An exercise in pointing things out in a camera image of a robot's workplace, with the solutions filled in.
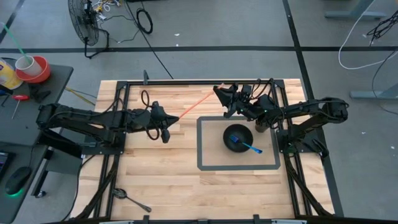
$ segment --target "computer mouse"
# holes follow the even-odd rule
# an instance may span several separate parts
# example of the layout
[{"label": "computer mouse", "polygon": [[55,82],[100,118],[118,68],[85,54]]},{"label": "computer mouse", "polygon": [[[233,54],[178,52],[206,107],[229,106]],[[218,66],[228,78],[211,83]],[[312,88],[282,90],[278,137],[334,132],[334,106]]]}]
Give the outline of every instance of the computer mouse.
[{"label": "computer mouse", "polygon": [[6,193],[8,195],[16,194],[25,185],[32,169],[30,167],[20,167],[16,170],[6,183]]}]

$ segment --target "electric fan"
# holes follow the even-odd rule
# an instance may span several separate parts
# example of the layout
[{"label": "electric fan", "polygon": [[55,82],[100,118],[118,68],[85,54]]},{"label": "electric fan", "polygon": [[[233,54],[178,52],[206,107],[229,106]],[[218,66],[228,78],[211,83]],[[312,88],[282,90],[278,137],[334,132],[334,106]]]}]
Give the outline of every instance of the electric fan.
[{"label": "electric fan", "polygon": [[[109,32],[98,28],[96,11],[90,0],[68,0],[70,19],[80,40],[85,43],[85,57],[92,58],[109,47]],[[99,31],[106,34],[106,47],[93,55],[87,56],[87,45],[94,46],[98,42]]]}]

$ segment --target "red cup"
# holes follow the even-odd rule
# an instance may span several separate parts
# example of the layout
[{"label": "red cup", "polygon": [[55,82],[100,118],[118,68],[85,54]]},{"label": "red cup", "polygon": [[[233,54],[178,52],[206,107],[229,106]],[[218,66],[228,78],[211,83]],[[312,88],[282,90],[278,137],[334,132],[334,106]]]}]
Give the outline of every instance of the red cup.
[{"label": "red cup", "polygon": [[47,60],[42,56],[33,56],[35,61],[42,67],[43,72],[33,77],[25,74],[23,71],[16,69],[17,77],[27,83],[42,83],[50,77],[51,69]]}]

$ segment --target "floor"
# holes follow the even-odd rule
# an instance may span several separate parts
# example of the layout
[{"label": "floor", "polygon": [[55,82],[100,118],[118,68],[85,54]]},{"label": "floor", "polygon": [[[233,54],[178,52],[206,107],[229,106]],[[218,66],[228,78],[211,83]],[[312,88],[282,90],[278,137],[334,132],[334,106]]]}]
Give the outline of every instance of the floor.
[{"label": "floor", "polygon": [[[302,54],[315,98],[335,96],[350,104],[346,122],[324,126],[345,216],[398,220],[395,132],[398,119],[381,110],[378,103],[393,111],[398,111],[398,106],[393,101],[349,97],[351,90],[371,89],[377,66],[343,69],[336,49],[344,42],[354,21],[323,16],[325,11],[350,10],[357,2],[289,0],[289,5],[300,45],[308,47]],[[293,48],[282,1],[168,0],[144,4],[154,21],[154,32],[148,35],[148,40],[161,50],[157,54],[174,78],[303,78],[303,66],[300,67]],[[131,3],[133,11],[139,6]],[[28,53],[43,55],[52,64],[72,66],[75,71],[68,84],[70,88],[95,95],[101,80],[141,79],[143,70],[148,71],[151,79],[168,78],[154,55],[148,52],[141,34],[130,42],[111,41],[112,52],[85,59],[83,43],[73,29],[67,7],[67,2],[62,0],[45,4],[40,0],[1,1],[0,21],[10,21],[13,15],[10,30]],[[388,16],[397,9],[395,0],[376,0],[370,8]],[[120,14],[127,16],[125,8],[112,7],[105,16]],[[366,33],[377,24],[376,21],[359,22],[346,46],[368,46],[370,38]],[[137,30],[131,21],[122,17],[106,21],[103,28],[117,40],[130,39]],[[373,46],[396,46],[397,34],[397,27],[393,27],[383,38],[374,41]],[[19,57],[9,35],[3,39],[0,34],[0,40],[0,57]],[[94,47],[101,48],[104,43],[104,36],[100,34]],[[237,46],[252,47],[231,50]],[[384,60],[391,53],[387,51],[391,49],[358,50],[363,51],[342,52],[342,63],[360,66]],[[383,66],[375,89],[384,90],[398,82],[394,70],[397,61],[398,57],[393,58]],[[310,92],[308,83],[306,91]],[[93,108],[69,92],[62,95],[60,103]],[[72,204],[75,179],[72,175],[50,174],[44,183],[49,194],[41,199],[27,197],[14,223],[54,222],[63,218]]]}]

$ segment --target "wooden table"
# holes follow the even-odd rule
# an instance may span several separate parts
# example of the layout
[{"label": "wooden table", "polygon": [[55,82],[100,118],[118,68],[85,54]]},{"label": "wooden table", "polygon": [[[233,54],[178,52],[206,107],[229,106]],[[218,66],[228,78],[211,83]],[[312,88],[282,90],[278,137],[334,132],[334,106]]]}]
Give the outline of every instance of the wooden table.
[{"label": "wooden table", "polygon": [[[305,101],[299,79],[285,79],[284,83],[290,104]],[[101,82],[96,111],[104,111],[113,102],[116,84],[117,81]],[[127,107],[143,108],[140,93],[147,90],[150,102],[159,101],[167,114],[179,116],[212,91],[212,87],[133,86]],[[224,109],[217,97],[211,95],[169,128],[171,138],[167,144],[160,139],[150,140],[146,133],[128,134],[125,151],[120,158],[116,187],[126,190],[134,200],[150,206],[152,212],[146,213],[128,200],[115,198],[112,220],[142,220],[143,215],[150,215],[151,220],[252,219],[253,214],[259,214],[260,218],[293,218],[283,156],[280,156],[281,165],[277,170],[198,169],[197,118],[222,116]],[[308,117],[295,118],[293,122],[301,123],[306,119]],[[300,157],[307,187],[324,208],[333,213],[321,159],[315,153],[301,153]],[[84,209],[96,192],[102,161],[103,156],[96,156],[82,169],[72,217]],[[302,194],[297,186],[296,190],[300,211],[304,214]],[[104,215],[105,201],[103,199],[101,215]]]}]

